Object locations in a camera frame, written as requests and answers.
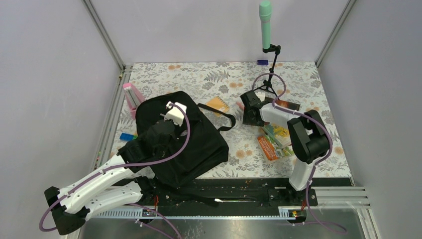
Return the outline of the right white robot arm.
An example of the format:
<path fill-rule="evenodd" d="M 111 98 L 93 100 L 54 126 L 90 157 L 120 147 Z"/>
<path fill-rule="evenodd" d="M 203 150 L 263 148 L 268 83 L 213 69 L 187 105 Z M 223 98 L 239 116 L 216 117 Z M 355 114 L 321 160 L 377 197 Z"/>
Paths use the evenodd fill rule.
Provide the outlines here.
<path fill-rule="evenodd" d="M 243 124 L 264 126 L 265 123 L 274 123 L 289 131 L 297 162 L 289 178 L 291 188 L 286 190 L 285 197 L 288 203 L 298 205 L 305 199 L 304 189 L 311 184 L 315 165 L 332 151 L 332 139 L 319 113 L 315 110 L 301 113 L 282 107 L 257 96 L 254 90 L 240 98 L 244 105 Z"/>

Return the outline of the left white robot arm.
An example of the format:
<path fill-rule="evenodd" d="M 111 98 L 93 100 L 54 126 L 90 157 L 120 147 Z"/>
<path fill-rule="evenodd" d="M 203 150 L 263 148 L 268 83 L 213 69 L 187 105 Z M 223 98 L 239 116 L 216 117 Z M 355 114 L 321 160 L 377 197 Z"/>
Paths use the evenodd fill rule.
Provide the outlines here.
<path fill-rule="evenodd" d="M 140 186 L 135 178 L 138 171 L 152 165 L 162 164 L 179 156 L 191 137 L 191 126 L 187 116 L 187 106 L 179 102 L 168 102 L 164 121 L 153 125 L 155 135 L 163 130 L 173 131 L 175 126 L 187 125 L 184 144 L 174 154 L 154 159 L 149 156 L 153 149 L 146 146 L 142 157 L 132 158 L 128 148 L 109 159 L 104 165 L 67 187 L 50 187 L 44 195 L 49 205 L 39 222 L 43 232 L 58 231 L 68 235 L 81 228 L 86 221 L 102 212 L 118 206 L 140 202 L 147 205 L 154 200 L 153 189 Z"/>

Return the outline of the black fabric student bag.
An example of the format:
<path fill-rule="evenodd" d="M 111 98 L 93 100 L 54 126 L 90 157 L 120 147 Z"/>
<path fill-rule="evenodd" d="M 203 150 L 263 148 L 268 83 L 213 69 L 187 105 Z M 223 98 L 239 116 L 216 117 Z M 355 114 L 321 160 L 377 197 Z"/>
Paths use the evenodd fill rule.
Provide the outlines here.
<path fill-rule="evenodd" d="M 135 122 L 138 137 L 129 141 L 118 150 L 128 148 L 132 158 L 142 157 L 146 146 L 147 130 L 168 111 L 168 102 L 179 102 L 187 106 L 187 116 L 191 126 L 191 137 L 185 150 L 176 158 L 150 168 L 162 184 L 173 188 L 181 187 L 202 174 L 213 169 L 220 163 L 228 161 L 229 147 L 221 131 L 228 131 L 231 127 L 216 128 L 201 111 L 211 110 L 203 104 L 196 104 L 185 92 L 178 91 L 154 97 L 143 102 L 136 111 Z M 163 159 L 174 154 L 184 144 L 187 136 L 187 125 L 176 127 L 177 140 L 164 147 L 153 148 L 149 153 L 154 159 Z"/>

